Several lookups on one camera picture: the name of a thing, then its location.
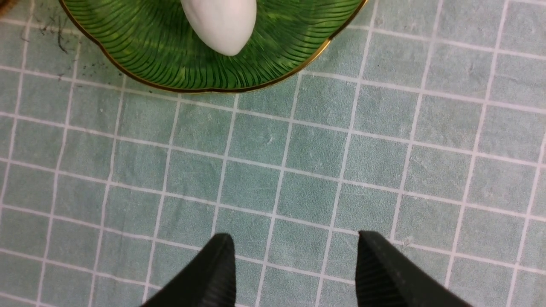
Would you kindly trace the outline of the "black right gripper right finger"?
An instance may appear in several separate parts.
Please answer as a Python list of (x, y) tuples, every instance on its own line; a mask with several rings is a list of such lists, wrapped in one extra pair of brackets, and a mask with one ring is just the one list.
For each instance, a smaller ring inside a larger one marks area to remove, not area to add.
[(375, 231), (359, 231), (355, 292), (359, 307), (470, 306)]

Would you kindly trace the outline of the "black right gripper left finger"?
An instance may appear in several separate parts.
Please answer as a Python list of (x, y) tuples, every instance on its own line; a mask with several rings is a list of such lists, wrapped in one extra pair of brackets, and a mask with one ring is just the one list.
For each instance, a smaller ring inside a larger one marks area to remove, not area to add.
[(218, 233), (143, 307), (234, 307), (235, 247), (228, 233)]

